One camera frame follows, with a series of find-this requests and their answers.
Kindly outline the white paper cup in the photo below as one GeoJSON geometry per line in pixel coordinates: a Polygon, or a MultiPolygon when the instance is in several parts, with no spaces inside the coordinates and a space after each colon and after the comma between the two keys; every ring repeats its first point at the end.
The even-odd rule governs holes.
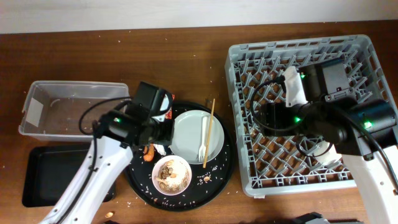
{"type": "Polygon", "coordinates": [[[312,152],[315,159],[324,166],[331,165],[341,159],[341,154],[336,152],[335,146],[326,141],[316,144],[312,152]]]}

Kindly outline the white plastic fork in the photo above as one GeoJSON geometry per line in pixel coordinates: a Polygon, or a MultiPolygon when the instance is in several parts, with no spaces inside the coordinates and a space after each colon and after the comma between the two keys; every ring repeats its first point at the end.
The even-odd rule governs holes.
{"type": "Polygon", "coordinates": [[[201,145],[198,150],[198,159],[199,162],[203,162],[205,158],[205,141],[206,141],[206,130],[207,130],[207,125],[208,125],[208,117],[204,116],[202,117],[202,122],[201,122],[201,145]]]}

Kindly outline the wooden chopstick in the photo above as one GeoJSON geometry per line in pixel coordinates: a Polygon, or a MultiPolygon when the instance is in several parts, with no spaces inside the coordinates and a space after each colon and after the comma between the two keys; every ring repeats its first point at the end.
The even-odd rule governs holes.
{"type": "Polygon", "coordinates": [[[209,125],[208,125],[208,133],[207,133],[207,138],[206,138],[206,150],[205,150],[205,157],[203,161],[203,168],[206,168],[206,163],[208,160],[208,151],[209,151],[209,145],[210,145],[210,138],[211,138],[211,129],[212,129],[212,122],[213,122],[213,114],[215,110],[215,101],[216,99],[214,98],[212,101],[212,107],[211,107],[211,113],[210,113],[210,118],[209,118],[209,125]]]}

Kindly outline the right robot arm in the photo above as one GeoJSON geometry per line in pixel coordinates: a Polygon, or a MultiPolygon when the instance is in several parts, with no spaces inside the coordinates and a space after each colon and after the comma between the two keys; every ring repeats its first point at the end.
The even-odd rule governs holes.
{"type": "Polygon", "coordinates": [[[341,154],[371,223],[397,223],[397,112],[383,99],[358,103],[344,63],[336,58],[285,72],[258,85],[277,84],[283,103],[266,103],[254,122],[265,136],[321,136],[341,154]]]}

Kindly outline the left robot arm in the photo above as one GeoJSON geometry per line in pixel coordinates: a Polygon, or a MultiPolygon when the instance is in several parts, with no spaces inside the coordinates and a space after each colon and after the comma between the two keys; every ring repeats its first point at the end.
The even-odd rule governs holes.
{"type": "Polygon", "coordinates": [[[43,223],[91,223],[108,190],[131,163],[133,152],[152,143],[171,142],[173,124],[165,115],[172,107],[172,97],[149,106],[132,97],[120,101],[93,123],[86,158],[43,223]]]}

